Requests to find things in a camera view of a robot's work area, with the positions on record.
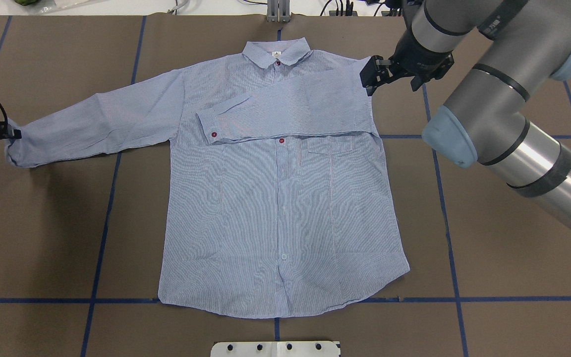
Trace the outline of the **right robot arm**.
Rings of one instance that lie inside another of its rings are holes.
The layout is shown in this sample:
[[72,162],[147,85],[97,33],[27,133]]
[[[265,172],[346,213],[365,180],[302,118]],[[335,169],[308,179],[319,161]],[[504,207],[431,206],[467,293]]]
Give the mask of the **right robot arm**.
[[571,0],[424,0],[389,59],[373,56],[363,88],[441,79],[476,29],[491,45],[437,109],[422,140],[456,165],[480,163],[571,228],[571,149],[521,109],[548,79],[571,79]]

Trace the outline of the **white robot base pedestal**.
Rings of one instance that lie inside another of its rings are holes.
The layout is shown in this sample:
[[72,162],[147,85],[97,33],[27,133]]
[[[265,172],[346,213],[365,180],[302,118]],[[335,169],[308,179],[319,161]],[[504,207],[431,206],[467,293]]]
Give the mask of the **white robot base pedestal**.
[[335,341],[258,341],[216,343],[211,357],[340,357]]

